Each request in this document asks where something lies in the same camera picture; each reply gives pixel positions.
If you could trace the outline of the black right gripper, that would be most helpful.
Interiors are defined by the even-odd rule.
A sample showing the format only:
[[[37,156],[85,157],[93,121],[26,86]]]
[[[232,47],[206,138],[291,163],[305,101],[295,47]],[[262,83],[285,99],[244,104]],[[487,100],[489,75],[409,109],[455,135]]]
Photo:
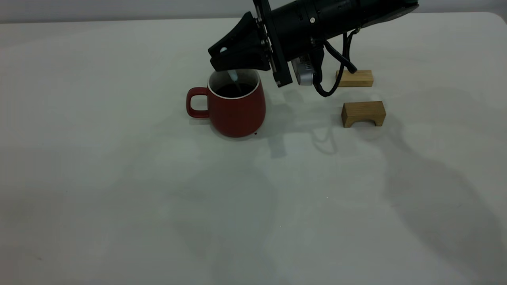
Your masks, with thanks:
[[[323,33],[317,31],[319,16],[313,0],[295,0],[275,10],[267,0],[254,0],[257,19],[251,12],[208,49],[217,72],[272,70],[278,87],[292,83],[288,63],[293,64],[297,83],[312,86],[322,81]],[[266,47],[266,55],[261,45]]]

